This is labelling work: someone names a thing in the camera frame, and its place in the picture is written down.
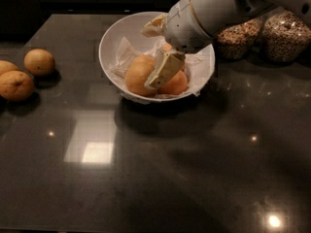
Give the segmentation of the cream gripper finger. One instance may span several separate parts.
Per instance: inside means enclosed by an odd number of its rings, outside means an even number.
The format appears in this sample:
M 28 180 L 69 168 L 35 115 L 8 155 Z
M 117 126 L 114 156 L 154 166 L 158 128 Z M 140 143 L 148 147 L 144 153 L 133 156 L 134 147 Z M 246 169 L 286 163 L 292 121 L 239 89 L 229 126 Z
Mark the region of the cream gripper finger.
M 140 33 L 148 38 L 163 36 L 166 18 L 167 14 L 156 16 L 143 26 L 143 28 L 140 30 Z
M 155 55 L 155 68 L 147 77 L 144 87 L 160 89 L 168 83 L 185 65 L 186 56 L 176 50 L 158 50 Z

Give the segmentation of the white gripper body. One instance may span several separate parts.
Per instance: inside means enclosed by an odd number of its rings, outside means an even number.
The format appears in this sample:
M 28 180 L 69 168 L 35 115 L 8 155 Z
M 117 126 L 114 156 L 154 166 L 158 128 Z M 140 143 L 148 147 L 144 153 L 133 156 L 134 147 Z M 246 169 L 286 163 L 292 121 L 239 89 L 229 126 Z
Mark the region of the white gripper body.
M 180 0 L 168 12 L 163 26 L 164 38 L 174 49 L 198 53 L 212 43 L 199 23 L 190 0 Z

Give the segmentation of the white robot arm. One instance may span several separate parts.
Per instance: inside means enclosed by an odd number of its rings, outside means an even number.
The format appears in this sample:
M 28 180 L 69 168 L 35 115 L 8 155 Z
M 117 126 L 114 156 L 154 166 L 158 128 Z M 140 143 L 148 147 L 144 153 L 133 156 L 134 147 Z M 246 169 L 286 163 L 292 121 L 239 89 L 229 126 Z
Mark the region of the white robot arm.
M 172 50 L 155 59 L 145 87 L 158 89 L 182 68 L 185 56 L 213 43 L 221 31 L 282 7 L 308 24 L 311 0 L 180 0 L 166 14 L 145 24 L 141 33 L 162 36 Z

